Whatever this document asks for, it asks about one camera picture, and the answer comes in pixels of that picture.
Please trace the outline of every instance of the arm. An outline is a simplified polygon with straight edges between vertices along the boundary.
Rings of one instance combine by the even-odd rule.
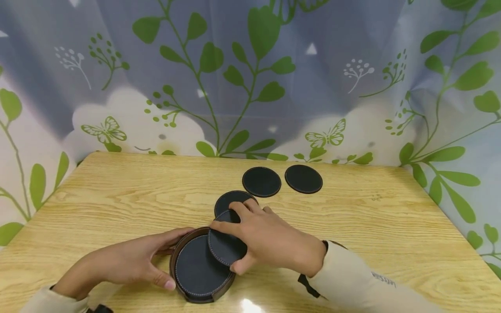
[[[93,251],[75,263],[53,287],[44,287],[34,294],[21,313],[86,313],[89,292],[104,281],[148,281],[174,290],[174,280],[156,268],[151,259],[156,254],[171,254],[175,244],[192,230],[174,229]]]
[[[322,268],[307,280],[319,294],[344,309],[367,313],[442,312],[420,294],[373,272],[355,253],[332,242],[328,242]]]
[[[214,230],[234,235],[247,245],[247,254],[231,265],[244,274],[256,263],[288,268],[311,294],[319,293],[341,309],[363,313],[437,313],[435,305],[415,291],[374,273],[353,252],[301,232],[257,202],[233,202],[240,223],[214,221]]]

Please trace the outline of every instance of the black cuff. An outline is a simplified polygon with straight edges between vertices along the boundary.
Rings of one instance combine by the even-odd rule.
[[[328,251],[329,250],[329,244],[325,240],[323,240],[322,242],[325,245],[326,251]],[[320,296],[322,296],[315,289],[313,289],[313,287],[310,286],[310,283],[308,282],[308,279],[306,278],[306,275],[304,275],[304,274],[299,275],[298,282],[300,284],[302,284],[304,287],[306,287],[306,291],[309,294],[311,294],[312,296],[314,296],[315,298],[319,298]]]

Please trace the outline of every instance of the white cloud print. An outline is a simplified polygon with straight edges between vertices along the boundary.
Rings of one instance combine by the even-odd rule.
[[[401,136],[391,136],[385,129],[391,109],[385,102],[371,100],[360,102],[346,116],[312,119],[294,140],[273,152],[291,161],[398,166],[400,149],[415,140],[416,129],[409,127]]]
[[[172,111],[147,105],[147,100],[134,89],[121,88],[112,93],[105,106],[78,107],[73,113],[74,130],[63,141],[66,151],[76,160],[96,150],[110,149],[158,154],[169,150],[177,155],[199,156],[195,145],[204,140],[202,128],[182,112],[176,116],[175,127],[166,127],[172,117],[166,115]]]

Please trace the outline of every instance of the brown leather coaster holder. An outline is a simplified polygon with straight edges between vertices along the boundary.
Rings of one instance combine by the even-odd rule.
[[[235,279],[235,273],[210,252],[208,232],[209,227],[201,227],[185,235],[170,257],[169,271],[176,281],[176,289],[191,303],[218,300]]]

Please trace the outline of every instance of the hand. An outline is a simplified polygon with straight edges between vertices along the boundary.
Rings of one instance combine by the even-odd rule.
[[[247,254],[231,265],[233,272],[242,275],[258,262],[308,277],[320,271],[326,248],[319,239],[293,228],[269,207],[261,210],[253,199],[232,202],[229,208],[240,216],[240,223],[213,221],[210,227],[247,245]]]
[[[52,290],[77,300],[84,299],[103,281],[116,284],[148,281],[174,290],[174,279],[155,267],[151,259],[156,254],[172,254],[177,242],[192,230],[190,227],[174,229],[93,251],[72,266]]]

